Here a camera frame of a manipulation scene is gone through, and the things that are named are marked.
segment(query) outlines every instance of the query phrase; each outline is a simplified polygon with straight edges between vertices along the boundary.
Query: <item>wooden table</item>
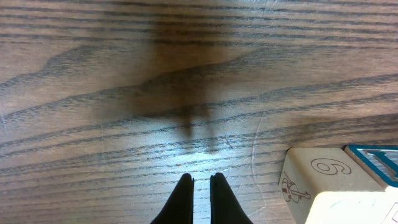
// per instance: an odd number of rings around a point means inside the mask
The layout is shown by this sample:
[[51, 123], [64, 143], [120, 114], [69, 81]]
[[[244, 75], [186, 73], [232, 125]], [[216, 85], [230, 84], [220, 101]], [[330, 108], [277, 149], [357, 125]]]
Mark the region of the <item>wooden table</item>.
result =
[[293, 223], [290, 147], [398, 144], [395, 0], [0, 1], [0, 223], [150, 223], [222, 172]]

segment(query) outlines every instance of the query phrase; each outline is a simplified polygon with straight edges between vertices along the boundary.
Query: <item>wooden surface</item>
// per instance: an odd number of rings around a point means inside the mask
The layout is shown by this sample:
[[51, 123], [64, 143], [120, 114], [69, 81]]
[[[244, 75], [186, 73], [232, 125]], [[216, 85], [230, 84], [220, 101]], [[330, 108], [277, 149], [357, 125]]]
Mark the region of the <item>wooden surface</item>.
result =
[[0, 223], [149, 223], [222, 172], [293, 223], [285, 150], [398, 144], [395, 0], [0, 1]]

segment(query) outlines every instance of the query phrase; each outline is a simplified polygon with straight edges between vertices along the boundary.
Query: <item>dark wood grain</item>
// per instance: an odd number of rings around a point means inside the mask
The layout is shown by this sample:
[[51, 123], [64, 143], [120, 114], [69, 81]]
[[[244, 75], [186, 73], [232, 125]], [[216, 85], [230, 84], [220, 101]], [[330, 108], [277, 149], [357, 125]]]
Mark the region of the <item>dark wood grain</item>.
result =
[[0, 1], [0, 223], [149, 223], [222, 172], [293, 223], [290, 147], [398, 144], [393, 0]]

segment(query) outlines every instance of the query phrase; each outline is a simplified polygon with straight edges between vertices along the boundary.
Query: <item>blue-edged block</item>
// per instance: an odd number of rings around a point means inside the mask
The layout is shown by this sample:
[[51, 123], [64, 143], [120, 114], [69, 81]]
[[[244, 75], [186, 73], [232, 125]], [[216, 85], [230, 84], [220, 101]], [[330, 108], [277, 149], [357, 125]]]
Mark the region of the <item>blue-edged block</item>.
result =
[[386, 192], [398, 194], [398, 146], [349, 145], [344, 150]]

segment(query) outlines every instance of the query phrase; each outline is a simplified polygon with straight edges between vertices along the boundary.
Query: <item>wooden block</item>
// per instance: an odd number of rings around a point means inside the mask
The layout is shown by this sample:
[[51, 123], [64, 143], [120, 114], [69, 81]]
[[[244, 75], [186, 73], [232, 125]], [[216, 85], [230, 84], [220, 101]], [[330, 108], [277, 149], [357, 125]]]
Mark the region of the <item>wooden block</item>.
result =
[[291, 148], [279, 182], [297, 224], [382, 223], [392, 197], [343, 150]]
[[344, 151], [383, 189], [398, 198], [398, 147], [350, 145]]

